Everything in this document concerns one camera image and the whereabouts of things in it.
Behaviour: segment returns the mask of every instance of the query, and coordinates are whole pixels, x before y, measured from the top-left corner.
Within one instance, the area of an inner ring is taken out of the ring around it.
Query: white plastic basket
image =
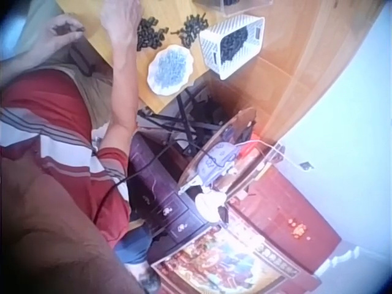
[[[245,26],[247,27],[247,39],[244,45],[234,55],[233,60],[221,64],[222,39]],[[228,78],[260,52],[263,45],[264,27],[263,17],[237,15],[202,31],[200,45],[206,66],[216,72],[221,80]]]

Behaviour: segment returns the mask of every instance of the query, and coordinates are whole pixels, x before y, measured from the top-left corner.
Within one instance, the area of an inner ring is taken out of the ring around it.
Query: red cabinet
[[[231,206],[263,236],[310,273],[341,241],[305,197],[275,168],[249,186],[249,195]]]

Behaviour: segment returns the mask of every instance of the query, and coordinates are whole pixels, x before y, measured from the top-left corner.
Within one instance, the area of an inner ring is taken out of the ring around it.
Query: hand
[[[118,46],[136,48],[141,15],[140,0],[104,0],[100,20],[114,50]]]
[[[58,15],[45,25],[28,55],[39,65],[62,47],[80,39],[84,30],[83,25],[71,15]]]

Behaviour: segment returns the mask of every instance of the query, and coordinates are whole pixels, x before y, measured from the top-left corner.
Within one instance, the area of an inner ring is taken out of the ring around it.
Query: wooden table
[[[57,0],[63,11],[75,13],[77,18],[86,28],[85,36],[90,44],[111,66],[112,50],[106,30],[100,24],[100,10],[102,0]],[[206,19],[209,25],[216,24],[222,17],[213,10],[204,11],[202,7],[195,6],[191,0],[141,0],[144,8],[143,17],[155,17],[159,20],[156,30],[169,27],[169,32],[177,31],[184,26],[186,17],[190,14],[202,15],[206,12]],[[163,50],[171,44],[181,44],[177,35],[168,33],[165,35],[163,46],[157,50],[144,48],[137,53],[138,87],[139,96],[142,101],[153,112],[159,113],[178,94],[171,96],[158,96],[154,94],[147,84],[148,65],[154,59],[159,50]],[[189,78],[189,82],[180,91],[190,86],[194,81],[207,71],[203,61],[202,50],[198,39],[193,43],[190,52],[194,57],[194,71]]]

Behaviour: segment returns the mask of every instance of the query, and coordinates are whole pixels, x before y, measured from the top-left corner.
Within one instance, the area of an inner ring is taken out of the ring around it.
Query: drawer knob
[[[150,205],[150,201],[146,195],[143,195],[142,198],[147,203],[147,205]]]
[[[169,213],[173,211],[173,208],[171,207],[166,207],[163,211],[164,216],[167,216]]]
[[[182,232],[187,226],[188,226],[188,224],[181,224],[181,225],[179,225],[177,227],[178,233]]]

